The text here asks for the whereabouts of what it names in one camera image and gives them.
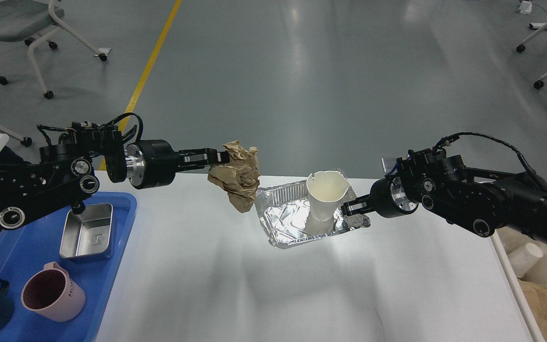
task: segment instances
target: concrete floor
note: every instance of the concrete floor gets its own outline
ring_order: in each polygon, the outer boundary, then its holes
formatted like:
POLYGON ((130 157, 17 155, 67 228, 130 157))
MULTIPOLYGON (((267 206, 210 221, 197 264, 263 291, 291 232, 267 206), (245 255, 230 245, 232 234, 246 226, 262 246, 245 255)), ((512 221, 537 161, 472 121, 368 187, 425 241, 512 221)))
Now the concrete floor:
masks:
MULTIPOLYGON (((536 3, 547 8, 547 2, 536 3)), ((38 162, 37 124, 104 123, 123 113, 174 2, 65 1, 68 33, 37 50, 54 91, 46 100, 22 43, 0 43, 0 123, 35 139, 14 150, 38 162)), ((516 0, 192 0, 181 4, 135 107, 145 139, 175 149, 239 139, 259 148, 261 173, 343 169, 378 178, 380 158, 425 149, 460 131, 518 147, 547 179, 547 32, 516 0)), ((481 138, 449 149, 467 165, 521 171, 515 155, 481 138)))

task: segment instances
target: metal box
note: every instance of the metal box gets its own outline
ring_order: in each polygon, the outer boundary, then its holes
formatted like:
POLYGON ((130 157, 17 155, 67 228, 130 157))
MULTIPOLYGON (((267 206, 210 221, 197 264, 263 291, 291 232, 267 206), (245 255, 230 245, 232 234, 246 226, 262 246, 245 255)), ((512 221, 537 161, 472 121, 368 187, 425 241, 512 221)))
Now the metal box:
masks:
POLYGON ((111 257, 113 239, 113 206, 109 203, 86 206, 82 214, 67 214, 60 256, 76 262, 111 257))

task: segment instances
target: white cup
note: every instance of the white cup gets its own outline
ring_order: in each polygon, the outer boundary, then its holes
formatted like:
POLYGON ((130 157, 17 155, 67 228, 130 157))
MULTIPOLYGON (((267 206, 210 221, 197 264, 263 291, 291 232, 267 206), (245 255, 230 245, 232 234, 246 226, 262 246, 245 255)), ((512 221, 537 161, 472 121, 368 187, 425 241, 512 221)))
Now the white cup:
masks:
POLYGON ((313 218, 311 213, 308 215, 308 219, 305 222, 305 233, 309 236, 316 236, 316 235, 322 235, 326 233, 332 232, 332 228, 334 227, 335 221, 333 219, 329 219, 328 221, 318 221, 317 219, 313 218))
POLYGON ((518 247, 508 255, 510 265, 512 265, 512 269, 518 278, 522 278, 542 257, 543 251, 541 251, 541 248, 535 243, 530 242, 518 247))
POLYGON ((310 214, 317 221, 332 219, 351 184, 336 171, 312 173, 306 181, 310 214))

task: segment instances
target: foil container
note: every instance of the foil container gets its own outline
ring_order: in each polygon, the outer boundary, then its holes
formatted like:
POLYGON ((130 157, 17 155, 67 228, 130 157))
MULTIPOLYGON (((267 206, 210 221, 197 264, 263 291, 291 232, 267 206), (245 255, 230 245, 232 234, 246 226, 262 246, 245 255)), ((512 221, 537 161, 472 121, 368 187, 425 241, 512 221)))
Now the foil container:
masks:
MULTIPOLYGON (((347 179, 340 169, 334 171, 347 179)), ((356 193, 350 187, 341 203, 355 199, 356 193)), ((305 180, 270 188, 258 188, 255 207, 269 243, 281 249, 371 226, 371 220, 367 216, 343 216, 341 208, 337 208, 332 221, 328 223, 314 221, 310 216, 310 201, 305 180)))

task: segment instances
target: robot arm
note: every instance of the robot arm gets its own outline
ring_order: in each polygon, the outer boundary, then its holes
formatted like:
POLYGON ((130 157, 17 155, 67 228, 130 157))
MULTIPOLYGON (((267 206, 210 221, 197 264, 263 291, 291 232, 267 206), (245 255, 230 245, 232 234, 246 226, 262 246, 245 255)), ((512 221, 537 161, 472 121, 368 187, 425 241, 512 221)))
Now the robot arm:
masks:
POLYGON ((376 181, 369 195, 344 203, 344 215, 376 211, 386 218, 412 214, 418 204, 469 232, 484 238, 509 226, 547 244, 547 184, 525 162, 522 173, 506 173, 466 167, 461 156, 447 157, 458 133, 441 139, 433 148, 397 158, 395 170, 376 181), (493 182, 475 182, 486 178, 493 182))
POLYGON ((214 149, 174 151, 164 140, 141 140, 142 121, 134 113, 123 114, 109 123, 73 123, 69 128, 38 126, 48 142, 41 147, 41 163, 0 165, 0 230, 18 229, 70 205, 79 214, 98 191, 93 158, 104 156, 112 182, 130 180, 137 189, 166 186, 179 171, 202 169, 229 162, 227 152, 214 149), (135 115, 139 128, 122 136, 115 125, 135 115), (62 132, 52 144, 45 130, 62 132), (136 137, 133 143, 124 144, 136 137))

